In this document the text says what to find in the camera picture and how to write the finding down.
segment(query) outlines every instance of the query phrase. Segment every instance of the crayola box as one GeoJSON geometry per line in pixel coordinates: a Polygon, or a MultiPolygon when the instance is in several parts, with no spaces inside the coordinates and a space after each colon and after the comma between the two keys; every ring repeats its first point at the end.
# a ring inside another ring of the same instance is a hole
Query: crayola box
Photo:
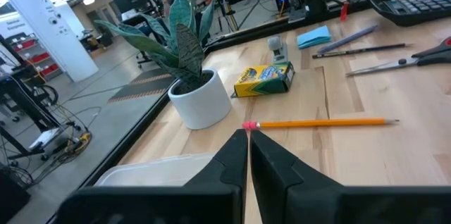
{"type": "Polygon", "coordinates": [[[295,69],[291,62],[246,68],[235,83],[232,97],[252,97],[288,92],[295,69]]]}

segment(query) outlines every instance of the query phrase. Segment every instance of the floor mat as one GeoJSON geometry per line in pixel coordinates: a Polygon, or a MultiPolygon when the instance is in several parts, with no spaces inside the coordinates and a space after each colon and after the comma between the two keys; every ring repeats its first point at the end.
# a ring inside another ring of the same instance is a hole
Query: floor mat
{"type": "Polygon", "coordinates": [[[163,69],[155,69],[141,73],[128,85],[113,95],[108,102],[124,101],[152,94],[160,94],[174,82],[175,78],[163,69]]]}

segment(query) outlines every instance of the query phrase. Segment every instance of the black pen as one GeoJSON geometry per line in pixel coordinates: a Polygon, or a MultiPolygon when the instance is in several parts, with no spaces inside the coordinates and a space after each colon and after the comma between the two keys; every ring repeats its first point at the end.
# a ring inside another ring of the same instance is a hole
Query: black pen
{"type": "Polygon", "coordinates": [[[369,48],[363,48],[363,49],[355,49],[355,50],[350,50],[350,51],[329,52],[329,53],[324,53],[324,54],[313,55],[312,58],[328,58],[328,57],[332,57],[332,56],[359,54],[359,53],[370,52],[370,51],[382,51],[382,50],[387,50],[387,49],[404,48],[404,47],[410,46],[410,45],[411,44],[392,44],[392,45],[386,45],[386,46],[376,46],[376,47],[369,47],[369,48]]]}

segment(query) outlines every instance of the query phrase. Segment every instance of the yellow pencil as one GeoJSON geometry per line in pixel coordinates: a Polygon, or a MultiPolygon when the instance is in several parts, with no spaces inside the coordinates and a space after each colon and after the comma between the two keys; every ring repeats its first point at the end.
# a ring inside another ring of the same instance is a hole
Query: yellow pencil
{"type": "Polygon", "coordinates": [[[316,127],[316,126],[355,126],[355,125],[389,125],[399,122],[398,119],[385,118],[352,118],[330,120],[303,120],[285,122],[244,122],[244,129],[280,128],[280,127],[316,127]]]}

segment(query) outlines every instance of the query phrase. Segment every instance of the gray floor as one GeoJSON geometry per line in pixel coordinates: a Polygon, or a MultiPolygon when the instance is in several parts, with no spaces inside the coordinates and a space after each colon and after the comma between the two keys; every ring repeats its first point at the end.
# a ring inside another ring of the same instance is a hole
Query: gray floor
{"type": "MultiPolygon", "coordinates": [[[[241,1],[232,6],[236,11],[235,19],[240,24],[257,0],[241,1]]],[[[278,14],[274,0],[261,0],[257,4],[250,17],[243,23],[241,29],[247,29],[261,25],[276,19],[278,14]]],[[[221,12],[215,12],[215,18],[210,33],[212,36],[229,33],[227,22],[221,17],[221,12]],[[218,24],[218,18],[222,24],[222,31],[218,24]]],[[[30,203],[22,209],[10,223],[45,223],[55,212],[61,201],[71,193],[107,153],[115,146],[117,141],[140,119],[147,109],[156,101],[159,95],[119,101],[108,104],[120,87],[128,84],[142,71],[136,65],[136,50],[119,39],[109,51],[96,58],[96,64],[100,71],[82,82],[72,83],[65,76],[59,76],[52,80],[51,85],[57,88],[60,100],[66,108],[73,113],[84,108],[100,106],[96,109],[85,111],[78,116],[89,123],[93,118],[90,130],[94,138],[89,147],[74,161],[63,164],[41,183],[34,186],[29,192],[32,195],[30,203]]],[[[144,64],[143,70],[155,68],[153,63],[144,64]]],[[[7,130],[17,137],[24,145],[30,144],[38,135],[38,129],[32,121],[23,117],[19,123],[7,121],[7,130]]],[[[0,152],[0,161],[4,162],[3,152],[0,152]]],[[[30,172],[33,176],[39,175],[48,163],[43,166],[39,156],[31,158],[30,172]]],[[[20,166],[26,167],[28,160],[20,160],[20,166]]]]}
{"type": "MultiPolygon", "coordinates": [[[[95,118],[89,127],[94,137],[87,149],[74,161],[58,167],[28,190],[32,195],[30,202],[9,223],[45,223],[63,199],[80,185],[160,97],[160,94],[155,94],[107,103],[121,86],[128,84],[142,71],[156,68],[153,63],[146,63],[142,70],[138,69],[136,53],[136,49],[117,38],[105,54],[95,59],[100,70],[89,79],[73,83],[65,75],[61,75],[50,82],[58,90],[61,103],[73,113],[93,106],[101,107],[100,112],[93,108],[77,115],[87,124],[95,118]]],[[[6,123],[6,129],[25,146],[30,145],[39,135],[37,127],[26,116],[19,123],[7,120],[6,123]]],[[[10,144],[6,144],[6,148],[15,151],[10,144]]],[[[33,172],[34,178],[51,163],[51,160],[43,162],[39,157],[40,155],[31,157],[30,164],[27,158],[19,159],[20,167],[29,166],[28,170],[33,172]]],[[[5,162],[3,152],[0,153],[0,161],[5,162]]]]}

